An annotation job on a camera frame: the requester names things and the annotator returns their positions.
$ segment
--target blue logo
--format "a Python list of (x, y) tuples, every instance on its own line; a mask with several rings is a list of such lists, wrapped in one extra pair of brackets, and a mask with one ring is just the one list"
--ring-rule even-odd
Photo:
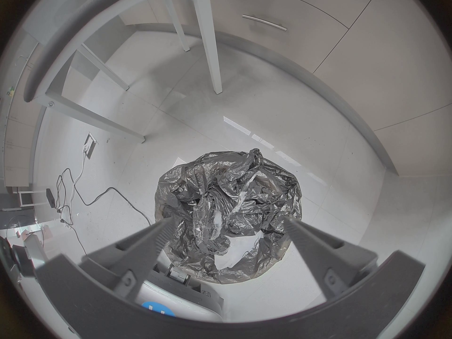
[(141, 306), (145, 307), (146, 309), (156, 311), (157, 313), (161, 313), (161, 314), (165, 314), (165, 315), (169, 315), (169, 316), (176, 316), (176, 315), (174, 315), (174, 313), (171, 311), (170, 308), (168, 308), (165, 305), (162, 305), (158, 302), (144, 302)]

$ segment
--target floor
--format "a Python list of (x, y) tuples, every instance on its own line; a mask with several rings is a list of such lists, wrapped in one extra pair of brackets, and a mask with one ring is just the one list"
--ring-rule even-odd
[[(303, 221), (359, 243), (386, 171), (366, 140), (297, 79), (221, 44), (223, 92), (216, 95), (201, 40), (187, 38), (191, 49), (184, 52), (175, 34), (134, 33), (107, 63), (130, 84), (127, 92), (103, 73), (91, 82), (70, 69), (66, 98), (144, 134), (146, 141), (128, 142), (48, 109), (34, 162), (35, 188), (49, 187), (55, 194), (57, 177), (66, 167), (75, 178), (91, 132), (98, 145), (77, 183), (85, 201), (114, 186), (153, 220), (158, 179), (177, 161), (189, 162), (210, 151), (259, 148), (264, 157), (296, 175), (303, 193)], [(45, 202), (43, 195), (34, 199)], [(40, 222), (59, 216), (46, 204), (36, 207), (36, 215)], [(75, 196), (73, 220), (87, 252), (147, 226), (113, 192), (92, 206)], [(46, 250), (50, 256), (64, 251), (74, 261), (83, 255), (77, 243), (58, 244), (57, 237)], [(261, 277), (215, 289), (225, 299), (225, 321), (284, 316), (323, 300), (293, 246)]]

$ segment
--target garbage bag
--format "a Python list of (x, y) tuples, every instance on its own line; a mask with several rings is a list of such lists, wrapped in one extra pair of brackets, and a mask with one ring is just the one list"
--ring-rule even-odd
[[(238, 283), (265, 273), (284, 257), (290, 238), (283, 216), (302, 218), (302, 193), (293, 174), (246, 152), (211, 152), (161, 176), (155, 193), (155, 220), (173, 218), (177, 229), (165, 246), (173, 265), (212, 283)], [(232, 268), (217, 269), (229, 237), (252, 236), (249, 252)]]

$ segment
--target drawer handle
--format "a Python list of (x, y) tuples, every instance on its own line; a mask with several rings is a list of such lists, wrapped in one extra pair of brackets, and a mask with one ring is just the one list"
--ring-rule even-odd
[(275, 23), (271, 23), (271, 22), (269, 22), (269, 21), (267, 21), (267, 20), (255, 18), (254, 16), (250, 16), (250, 15), (242, 15), (242, 18), (250, 19), (250, 20), (254, 20), (254, 21), (259, 21), (260, 23), (264, 23), (264, 24), (273, 26), (274, 28), (278, 28), (278, 29), (281, 29), (281, 30), (283, 30), (283, 31), (287, 31), (287, 28), (285, 28), (284, 26), (280, 26), (280, 25), (277, 25), (277, 24), (275, 24)]

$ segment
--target floor power socket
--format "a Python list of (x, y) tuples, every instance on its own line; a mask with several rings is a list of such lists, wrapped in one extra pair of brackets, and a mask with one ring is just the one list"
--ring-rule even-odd
[(94, 147), (96, 146), (96, 144), (97, 144), (97, 141), (94, 139), (94, 137), (91, 134), (91, 132), (88, 133), (88, 136), (87, 136), (86, 141), (85, 141), (85, 147), (87, 147), (87, 148), (83, 149), (83, 152), (85, 152), (85, 154), (88, 157), (88, 159), (91, 158), (91, 155), (93, 154)]

